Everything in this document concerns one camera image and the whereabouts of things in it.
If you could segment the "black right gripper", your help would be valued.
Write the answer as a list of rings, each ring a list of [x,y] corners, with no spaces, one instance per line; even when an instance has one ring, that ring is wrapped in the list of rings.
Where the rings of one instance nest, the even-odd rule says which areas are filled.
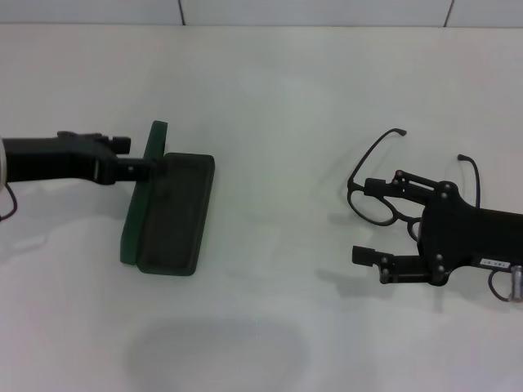
[[[352,263],[377,266],[381,284],[430,283],[440,287],[461,267],[508,272],[522,264],[522,215],[474,207],[462,199],[452,182],[397,171],[390,182],[366,179],[364,195],[426,205],[419,226],[420,257],[352,248]]]

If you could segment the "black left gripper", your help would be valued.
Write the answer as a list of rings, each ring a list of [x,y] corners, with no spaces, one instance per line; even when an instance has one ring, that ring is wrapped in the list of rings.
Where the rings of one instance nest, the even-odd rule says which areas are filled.
[[[162,159],[117,158],[130,153],[131,139],[62,131],[51,138],[5,138],[8,182],[81,179],[99,185],[151,182],[163,172]]]

